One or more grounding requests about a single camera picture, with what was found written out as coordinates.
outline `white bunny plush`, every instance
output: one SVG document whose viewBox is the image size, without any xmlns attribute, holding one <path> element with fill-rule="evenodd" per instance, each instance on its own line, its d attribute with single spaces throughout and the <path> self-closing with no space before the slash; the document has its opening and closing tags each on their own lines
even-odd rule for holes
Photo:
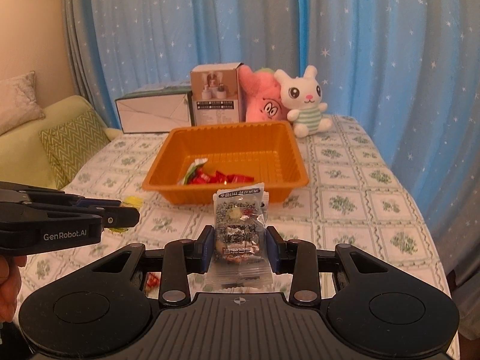
<svg viewBox="0 0 480 360">
<path fill-rule="evenodd" d="M 322 103 L 322 89 L 316 76 L 317 69 L 312 65 L 307 66 L 303 77 L 293 79 L 281 69 L 274 74 L 281 86 L 282 105 L 290 110 L 286 118 L 298 138 L 328 131 L 333 124 L 331 119 L 322 117 L 328 106 Z"/>
</svg>

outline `tablecloth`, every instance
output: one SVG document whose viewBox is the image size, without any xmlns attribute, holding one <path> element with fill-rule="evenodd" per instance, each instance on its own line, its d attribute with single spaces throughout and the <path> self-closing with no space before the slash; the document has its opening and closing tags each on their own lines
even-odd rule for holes
<svg viewBox="0 0 480 360">
<path fill-rule="evenodd" d="M 329 116 L 327 133 L 298 140 L 309 184 L 292 191 L 283 203 L 271 204 L 268 225 L 284 239 L 299 238 L 332 250 L 350 243 L 407 271 L 449 295 L 445 273 L 430 233 L 411 195 L 382 160 L 363 128 L 351 117 Z M 112 141 L 83 166 L 64 190 L 86 197 L 144 199 L 141 219 L 126 233 L 106 230 L 102 242 L 31 256 L 22 270 L 19 303 L 37 288 L 132 242 L 148 249 L 181 238 L 196 239 L 213 224 L 213 207 L 172 206 L 141 183 L 166 134 L 126 134 Z M 204 275 L 190 275 L 192 296 L 209 291 Z M 291 275 L 273 275 L 268 288 L 288 296 Z M 322 297 L 335 294 L 331 274 L 321 274 Z M 225 291 L 252 292 L 236 288 Z M 458 339 L 449 354 L 459 359 Z"/>
</svg>

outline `plush toy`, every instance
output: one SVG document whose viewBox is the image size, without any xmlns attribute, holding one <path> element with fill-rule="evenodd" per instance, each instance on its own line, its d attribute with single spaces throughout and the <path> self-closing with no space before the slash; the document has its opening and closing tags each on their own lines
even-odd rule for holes
<svg viewBox="0 0 480 360">
<path fill-rule="evenodd" d="M 282 87 L 282 105 L 290 110 L 286 117 L 293 123 L 293 131 L 298 138 L 328 131 L 333 124 L 332 120 L 322 117 L 327 103 L 322 103 L 322 89 L 315 79 L 316 75 L 317 69 L 312 65 L 307 66 L 303 77 L 293 79 L 281 69 L 274 74 Z"/>
<path fill-rule="evenodd" d="M 288 110 L 280 99 L 280 84 L 273 70 L 261 69 L 253 73 L 245 64 L 238 69 L 238 80 L 245 93 L 246 122 L 287 120 Z"/>
</svg>

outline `bunny eye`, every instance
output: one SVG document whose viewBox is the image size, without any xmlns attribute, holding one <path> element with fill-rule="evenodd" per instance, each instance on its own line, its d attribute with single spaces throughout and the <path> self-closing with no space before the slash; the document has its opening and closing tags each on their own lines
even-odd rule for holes
<svg viewBox="0 0 480 360">
<path fill-rule="evenodd" d="M 300 91 L 298 90 L 298 88 L 290 88 L 289 95 L 292 99 L 296 99 L 300 96 Z"/>
</svg>

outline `wall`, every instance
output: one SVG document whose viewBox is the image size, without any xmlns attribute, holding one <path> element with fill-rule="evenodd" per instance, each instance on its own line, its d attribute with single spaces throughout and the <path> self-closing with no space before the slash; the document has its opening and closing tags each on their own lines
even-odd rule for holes
<svg viewBox="0 0 480 360">
<path fill-rule="evenodd" d="M 62 20 L 62 0 L 0 0 L 0 80 L 35 71 L 42 107 L 74 94 Z"/>
</svg>

